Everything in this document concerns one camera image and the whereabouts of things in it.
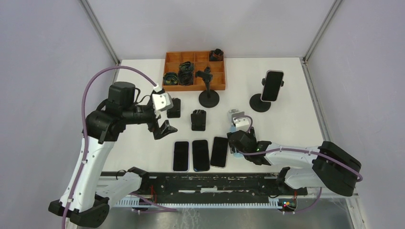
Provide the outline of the lavender case phone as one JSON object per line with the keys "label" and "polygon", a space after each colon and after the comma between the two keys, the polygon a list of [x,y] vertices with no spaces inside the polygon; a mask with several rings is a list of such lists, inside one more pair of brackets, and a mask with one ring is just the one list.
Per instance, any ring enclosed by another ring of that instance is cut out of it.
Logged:
{"label": "lavender case phone", "polygon": [[175,172],[186,172],[189,170],[189,142],[175,142],[172,169]]}

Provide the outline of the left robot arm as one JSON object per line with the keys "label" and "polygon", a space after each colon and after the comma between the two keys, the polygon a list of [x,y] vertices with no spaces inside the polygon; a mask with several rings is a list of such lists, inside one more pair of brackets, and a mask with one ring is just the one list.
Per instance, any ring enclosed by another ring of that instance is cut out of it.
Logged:
{"label": "left robot arm", "polygon": [[168,121],[159,124],[160,113],[173,107],[169,93],[156,86],[145,105],[135,102],[136,86],[115,82],[108,97],[85,119],[79,159],[65,193],[49,204],[49,212],[88,228],[99,227],[110,209],[131,192],[145,194],[150,181],[145,171],[131,168],[111,185],[97,189],[106,159],[128,125],[146,124],[154,139],[175,133]]}

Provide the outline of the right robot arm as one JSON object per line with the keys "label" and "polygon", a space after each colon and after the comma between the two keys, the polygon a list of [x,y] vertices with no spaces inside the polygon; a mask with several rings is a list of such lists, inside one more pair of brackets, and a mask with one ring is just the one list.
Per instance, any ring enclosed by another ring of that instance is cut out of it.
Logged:
{"label": "right robot arm", "polygon": [[282,166],[276,189],[282,195],[293,190],[318,187],[351,197],[363,181],[361,163],[331,141],[320,146],[284,146],[257,141],[252,133],[239,130],[228,134],[230,147],[255,165]]}

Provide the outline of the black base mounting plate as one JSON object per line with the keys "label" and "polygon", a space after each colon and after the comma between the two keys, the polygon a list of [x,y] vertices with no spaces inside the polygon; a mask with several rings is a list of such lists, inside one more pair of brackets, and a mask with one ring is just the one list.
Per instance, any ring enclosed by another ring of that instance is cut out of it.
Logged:
{"label": "black base mounting plate", "polygon": [[307,195],[277,181],[274,173],[150,172],[136,193],[153,194],[159,204],[259,204],[270,197]]}

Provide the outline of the orange compartment tray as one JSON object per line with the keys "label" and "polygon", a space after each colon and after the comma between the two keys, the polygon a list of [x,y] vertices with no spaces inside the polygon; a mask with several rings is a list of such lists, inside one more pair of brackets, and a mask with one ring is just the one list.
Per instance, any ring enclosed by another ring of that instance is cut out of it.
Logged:
{"label": "orange compartment tray", "polygon": [[211,51],[167,52],[162,75],[163,88],[168,92],[203,91],[205,80],[202,72],[211,75],[210,88],[216,91],[226,89],[224,52]]}

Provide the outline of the black coil tray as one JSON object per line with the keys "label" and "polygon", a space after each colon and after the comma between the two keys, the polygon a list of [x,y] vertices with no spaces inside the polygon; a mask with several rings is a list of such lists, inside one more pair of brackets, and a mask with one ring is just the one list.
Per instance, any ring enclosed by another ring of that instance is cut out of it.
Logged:
{"label": "black coil tray", "polygon": [[179,65],[179,74],[192,73],[194,71],[194,64],[190,61],[183,62]]}
{"label": "black coil tray", "polygon": [[189,86],[193,84],[193,72],[179,72],[178,84],[182,86]]}
{"label": "black coil tray", "polygon": [[163,76],[163,85],[178,85],[179,78],[175,72],[167,72]]}

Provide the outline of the black coil tray left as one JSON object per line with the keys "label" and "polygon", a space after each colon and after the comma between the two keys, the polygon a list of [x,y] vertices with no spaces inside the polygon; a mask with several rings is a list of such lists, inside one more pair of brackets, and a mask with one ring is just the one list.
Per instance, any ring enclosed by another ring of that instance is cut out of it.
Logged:
{"label": "black coil tray left", "polygon": [[163,85],[178,85],[179,78],[175,72],[167,72],[163,76]]}

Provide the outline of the grey folding stand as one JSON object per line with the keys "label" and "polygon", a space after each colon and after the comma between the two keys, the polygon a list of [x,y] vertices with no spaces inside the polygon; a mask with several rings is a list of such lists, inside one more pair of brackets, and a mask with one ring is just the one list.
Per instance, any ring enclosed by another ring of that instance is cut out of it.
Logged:
{"label": "grey folding stand", "polygon": [[245,115],[243,111],[239,111],[238,109],[231,109],[227,112],[227,117],[229,118],[230,122],[233,123],[236,119],[241,118]]}

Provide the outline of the black coil back corner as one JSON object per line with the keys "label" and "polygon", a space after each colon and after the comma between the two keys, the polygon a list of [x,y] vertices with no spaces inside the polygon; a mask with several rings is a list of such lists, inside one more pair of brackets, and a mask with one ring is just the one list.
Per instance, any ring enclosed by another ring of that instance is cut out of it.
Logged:
{"label": "black coil back corner", "polygon": [[221,62],[224,59],[224,52],[221,49],[211,50],[209,53],[210,62]]}

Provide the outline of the small black folding stand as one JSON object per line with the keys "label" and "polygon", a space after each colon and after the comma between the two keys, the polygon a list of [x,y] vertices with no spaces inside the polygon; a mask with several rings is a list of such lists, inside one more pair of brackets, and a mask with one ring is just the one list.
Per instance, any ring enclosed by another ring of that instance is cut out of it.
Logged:
{"label": "small black folding stand", "polygon": [[172,99],[173,107],[166,111],[167,118],[180,118],[181,117],[181,99]]}

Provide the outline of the black case phone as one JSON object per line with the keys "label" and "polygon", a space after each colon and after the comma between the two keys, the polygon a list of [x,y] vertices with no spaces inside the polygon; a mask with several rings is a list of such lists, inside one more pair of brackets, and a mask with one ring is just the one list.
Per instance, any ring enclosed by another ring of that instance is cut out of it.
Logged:
{"label": "black case phone", "polygon": [[192,161],[195,172],[209,171],[210,158],[207,140],[194,140],[192,142]]}

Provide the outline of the blue case phone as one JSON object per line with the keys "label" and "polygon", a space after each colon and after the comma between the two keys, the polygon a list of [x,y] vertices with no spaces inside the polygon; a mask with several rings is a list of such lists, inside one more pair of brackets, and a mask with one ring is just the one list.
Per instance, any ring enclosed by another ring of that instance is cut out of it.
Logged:
{"label": "blue case phone", "polygon": [[230,148],[230,153],[234,154],[237,152],[235,146],[230,142],[230,137],[232,136],[232,134],[236,131],[236,127],[232,126],[230,127],[230,132],[227,133],[227,138],[228,138],[228,146]]}

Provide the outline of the white pink case phone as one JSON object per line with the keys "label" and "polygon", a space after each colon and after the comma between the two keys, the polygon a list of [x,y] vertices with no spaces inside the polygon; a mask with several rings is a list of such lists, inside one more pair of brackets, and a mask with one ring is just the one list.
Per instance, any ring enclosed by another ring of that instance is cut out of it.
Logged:
{"label": "white pink case phone", "polygon": [[228,139],[216,136],[213,139],[210,165],[212,167],[225,168],[227,162]]}

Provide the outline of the black coil tray front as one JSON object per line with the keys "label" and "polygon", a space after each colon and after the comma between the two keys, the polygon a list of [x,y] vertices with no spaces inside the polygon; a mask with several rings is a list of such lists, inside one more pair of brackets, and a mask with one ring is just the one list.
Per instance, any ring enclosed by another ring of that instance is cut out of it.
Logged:
{"label": "black coil tray front", "polygon": [[193,84],[193,72],[179,72],[178,84],[182,86],[189,86]]}

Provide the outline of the black coil tray middle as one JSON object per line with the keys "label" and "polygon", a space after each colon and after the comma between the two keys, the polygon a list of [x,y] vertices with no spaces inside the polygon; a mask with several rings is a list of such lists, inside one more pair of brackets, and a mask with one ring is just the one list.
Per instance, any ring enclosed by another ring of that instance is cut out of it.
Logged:
{"label": "black coil tray middle", "polygon": [[183,62],[179,65],[179,74],[192,73],[194,71],[194,64],[190,61]]}

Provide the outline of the round base stand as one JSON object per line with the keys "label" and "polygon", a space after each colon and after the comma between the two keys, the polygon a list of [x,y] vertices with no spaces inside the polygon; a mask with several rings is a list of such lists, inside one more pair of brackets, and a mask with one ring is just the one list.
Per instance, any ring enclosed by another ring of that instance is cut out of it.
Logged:
{"label": "round base stand", "polygon": [[201,78],[205,84],[206,89],[199,95],[199,103],[205,108],[213,108],[219,104],[219,94],[211,89],[211,81],[213,75],[211,74],[211,68],[207,66],[203,71],[197,71],[195,78]]}
{"label": "round base stand", "polygon": [[272,102],[263,102],[261,100],[261,93],[251,96],[249,100],[250,107],[259,113],[266,112],[270,109]]}

